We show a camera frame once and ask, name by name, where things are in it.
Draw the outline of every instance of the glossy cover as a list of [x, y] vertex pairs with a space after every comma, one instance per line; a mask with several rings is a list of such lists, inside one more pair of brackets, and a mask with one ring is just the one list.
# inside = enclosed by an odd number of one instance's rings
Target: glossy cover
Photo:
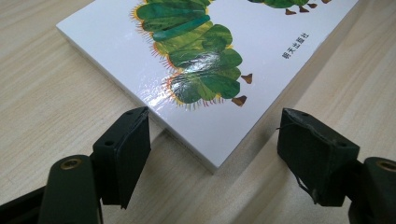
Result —
[[57, 27], [216, 170], [356, 3], [97, 0]]

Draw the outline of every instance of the light wood surface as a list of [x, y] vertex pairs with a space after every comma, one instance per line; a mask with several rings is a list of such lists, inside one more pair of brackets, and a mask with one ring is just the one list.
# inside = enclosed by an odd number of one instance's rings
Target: light wood surface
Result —
[[[0, 204], [44, 186], [57, 160], [91, 154], [137, 107], [55, 28], [90, 2], [0, 1]], [[321, 52], [329, 59], [311, 62], [322, 69], [305, 68], [215, 174], [151, 120], [152, 151], [129, 207], [104, 206], [105, 223], [348, 223], [349, 199], [324, 208], [299, 189], [274, 127], [290, 106], [361, 146], [360, 161], [396, 161], [396, 1], [368, 0], [358, 13], [339, 47]]]

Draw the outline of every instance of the clamp jaw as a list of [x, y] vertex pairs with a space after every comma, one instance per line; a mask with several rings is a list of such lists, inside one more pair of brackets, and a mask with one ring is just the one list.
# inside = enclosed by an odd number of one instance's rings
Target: clamp jaw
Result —
[[149, 156], [149, 109], [125, 112], [91, 156], [55, 162], [47, 186], [0, 206], [0, 223], [103, 223], [103, 204], [126, 208]]
[[284, 108], [277, 153], [322, 206], [352, 204], [352, 224], [396, 223], [396, 162], [357, 161], [359, 146], [305, 112]]

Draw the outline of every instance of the metal screw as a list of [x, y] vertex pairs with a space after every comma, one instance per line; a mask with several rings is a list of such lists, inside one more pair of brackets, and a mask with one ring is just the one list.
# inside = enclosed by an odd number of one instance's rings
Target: metal screw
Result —
[[82, 163], [81, 159], [73, 158], [67, 161], [62, 162], [61, 169], [63, 170], [71, 170], [78, 167]]
[[396, 163], [390, 161], [377, 161], [376, 165], [382, 169], [396, 173]]

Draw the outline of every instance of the caterpillar illustration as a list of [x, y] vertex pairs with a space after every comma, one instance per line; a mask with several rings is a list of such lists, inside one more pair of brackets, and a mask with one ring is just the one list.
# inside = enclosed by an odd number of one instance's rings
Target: caterpillar illustration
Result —
[[[252, 3], [264, 3], [268, 7], [274, 8], [285, 8], [286, 15], [293, 15], [296, 14], [295, 11], [290, 11], [289, 7], [298, 6], [300, 12], [309, 12], [309, 10], [305, 9], [304, 6], [307, 5], [310, 8], [317, 7], [317, 4], [309, 4], [309, 0], [248, 0]], [[332, 0], [322, 0], [322, 3], [328, 4]]]
[[[302, 10], [308, 0], [248, 0], [269, 7]], [[242, 78], [252, 82], [252, 74], [241, 76], [242, 57], [232, 47], [229, 29], [213, 24], [207, 15], [211, 0], [146, 0], [133, 10], [138, 31], [152, 41], [152, 54], [160, 55], [173, 75], [166, 89], [178, 105], [195, 106], [231, 99], [242, 106], [247, 97], [238, 96]]]

